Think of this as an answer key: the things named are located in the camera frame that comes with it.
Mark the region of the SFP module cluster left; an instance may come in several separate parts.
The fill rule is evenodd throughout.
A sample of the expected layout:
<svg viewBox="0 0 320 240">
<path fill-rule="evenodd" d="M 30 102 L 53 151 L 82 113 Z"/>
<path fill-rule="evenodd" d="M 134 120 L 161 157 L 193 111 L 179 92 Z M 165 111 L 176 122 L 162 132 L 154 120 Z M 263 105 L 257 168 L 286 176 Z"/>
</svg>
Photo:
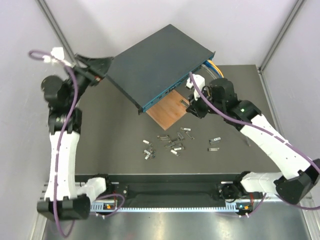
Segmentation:
<svg viewBox="0 0 320 240">
<path fill-rule="evenodd" d="M 149 160 L 149 159 L 153 159 L 153 158 L 155 158 L 155 154 L 156 154 L 156 150 L 155 149 L 153 149 L 152 147 L 151 148 L 149 148 L 149 149 L 145 149 L 144 151 L 143 151 L 143 153 L 144 153 L 144 159 L 145 160 Z"/>
</svg>

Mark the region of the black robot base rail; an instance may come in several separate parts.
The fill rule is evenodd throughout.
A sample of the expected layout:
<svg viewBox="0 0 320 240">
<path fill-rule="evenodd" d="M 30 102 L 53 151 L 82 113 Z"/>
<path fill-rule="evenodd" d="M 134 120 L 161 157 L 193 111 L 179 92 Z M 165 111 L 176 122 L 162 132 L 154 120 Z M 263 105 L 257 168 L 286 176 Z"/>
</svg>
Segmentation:
<svg viewBox="0 0 320 240">
<path fill-rule="evenodd" d="M 247 193 L 237 174 L 102 174 L 104 200 L 121 207 L 222 207 L 223 203 L 260 200 L 263 193 Z"/>
</svg>

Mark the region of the black table mat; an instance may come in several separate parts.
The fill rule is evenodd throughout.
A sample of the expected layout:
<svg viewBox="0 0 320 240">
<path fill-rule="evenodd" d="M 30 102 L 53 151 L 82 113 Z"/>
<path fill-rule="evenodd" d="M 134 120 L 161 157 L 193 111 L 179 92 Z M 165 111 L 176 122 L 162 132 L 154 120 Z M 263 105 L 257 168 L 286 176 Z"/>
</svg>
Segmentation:
<svg viewBox="0 0 320 240">
<path fill-rule="evenodd" d="M 253 141 L 216 114 L 185 114 L 163 129 L 110 81 L 89 88 L 75 172 L 89 174 L 234 174 L 277 172 Z"/>
</svg>

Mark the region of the silver SFP module top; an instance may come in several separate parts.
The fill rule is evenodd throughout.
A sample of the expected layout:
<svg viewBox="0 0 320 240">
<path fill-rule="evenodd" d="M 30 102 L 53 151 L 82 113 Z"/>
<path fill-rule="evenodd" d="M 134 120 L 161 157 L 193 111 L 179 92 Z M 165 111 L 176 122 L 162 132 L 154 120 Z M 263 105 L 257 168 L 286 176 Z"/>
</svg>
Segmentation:
<svg viewBox="0 0 320 240">
<path fill-rule="evenodd" d="M 190 131 L 191 131 L 191 128 L 181 127 L 180 130 L 190 132 Z"/>
</svg>

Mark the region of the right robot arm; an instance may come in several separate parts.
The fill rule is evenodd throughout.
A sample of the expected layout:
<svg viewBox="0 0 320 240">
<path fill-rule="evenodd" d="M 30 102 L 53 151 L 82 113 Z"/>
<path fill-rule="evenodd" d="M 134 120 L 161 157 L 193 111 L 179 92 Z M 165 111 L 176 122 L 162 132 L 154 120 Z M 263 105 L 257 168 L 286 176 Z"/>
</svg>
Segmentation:
<svg viewBox="0 0 320 240">
<path fill-rule="evenodd" d="M 188 97 L 188 113 L 202 119 L 217 114 L 253 141 L 278 167 L 279 172 L 244 171 L 233 180 L 235 197 L 245 198 L 259 192 L 277 195 L 297 205 L 320 180 L 320 161 L 312 160 L 292 146 L 249 100 L 239 100 L 234 85 L 226 78 L 205 84 L 204 77 L 190 74 L 186 87 L 194 92 Z"/>
</svg>

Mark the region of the dark blue network switch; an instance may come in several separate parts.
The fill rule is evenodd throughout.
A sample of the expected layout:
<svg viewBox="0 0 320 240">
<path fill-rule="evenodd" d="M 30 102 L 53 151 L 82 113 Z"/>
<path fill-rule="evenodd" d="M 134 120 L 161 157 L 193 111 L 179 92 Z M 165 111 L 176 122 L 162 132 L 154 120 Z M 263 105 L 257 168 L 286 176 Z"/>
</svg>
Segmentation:
<svg viewBox="0 0 320 240">
<path fill-rule="evenodd" d="M 214 56 L 169 24 L 115 56 L 106 77 L 142 114 Z"/>
</svg>

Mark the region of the SFP module pile centre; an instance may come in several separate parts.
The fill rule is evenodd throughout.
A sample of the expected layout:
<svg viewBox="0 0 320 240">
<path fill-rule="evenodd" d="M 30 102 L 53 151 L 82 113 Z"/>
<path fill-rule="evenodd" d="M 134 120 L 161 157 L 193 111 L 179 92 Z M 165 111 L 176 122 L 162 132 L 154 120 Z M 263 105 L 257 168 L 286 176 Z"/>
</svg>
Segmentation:
<svg viewBox="0 0 320 240">
<path fill-rule="evenodd" d="M 169 150 L 169 152 L 177 157 L 181 156 L 181 152 L 186 149 L 184 145 L 184 140 L 189 138 L 190 140 L 194 140 L 195 137 L 191 135 L 190 131 L 178 131 L 176 136 L 170 137 L 169 134 L 157 135 L 157 139 L 161 142 L 165 142 L 164 147 Z"/>
</svg>

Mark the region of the wooden board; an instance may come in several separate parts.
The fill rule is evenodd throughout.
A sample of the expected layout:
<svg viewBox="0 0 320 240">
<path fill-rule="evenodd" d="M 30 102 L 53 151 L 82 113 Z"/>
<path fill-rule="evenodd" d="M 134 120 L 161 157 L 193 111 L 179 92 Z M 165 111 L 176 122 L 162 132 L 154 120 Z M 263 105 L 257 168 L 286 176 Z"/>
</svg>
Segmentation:
<svg viewBox="0 0 320 240">
<path fill-rule="evenodd" d="M 187 102 L 189 106 L 189 101 L 173 90 L 148 109 L 146 113 L 166 131 L 187 113 L 188 106 L 182 104 L 181 100 Z"/>
</svg>

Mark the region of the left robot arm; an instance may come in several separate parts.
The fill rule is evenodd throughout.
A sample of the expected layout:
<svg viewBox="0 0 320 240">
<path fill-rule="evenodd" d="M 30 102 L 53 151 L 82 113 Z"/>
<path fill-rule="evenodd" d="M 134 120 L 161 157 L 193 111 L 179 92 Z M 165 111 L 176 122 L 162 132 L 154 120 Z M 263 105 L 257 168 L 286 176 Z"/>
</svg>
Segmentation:
<svg viewBox="0 0 320 240">
<path fill-rule="evenodd" d="M 37 212 L 51 221 L 85 220 L 98 196 L 109 198 L 114 191 L 107 177 L 94 177 L 76 185 L 75 166 L 81 136 L 82 111 L 77 104 L 88 87 L 98 85 L 108 73 L 113 57 L 89 58 L 75 55 L 83 66 L 64 64 L 68 78 L 57 75 L 43 79 L 41 90 L 48 104 L 51 146 L 49 181 Z"/>
</svg>

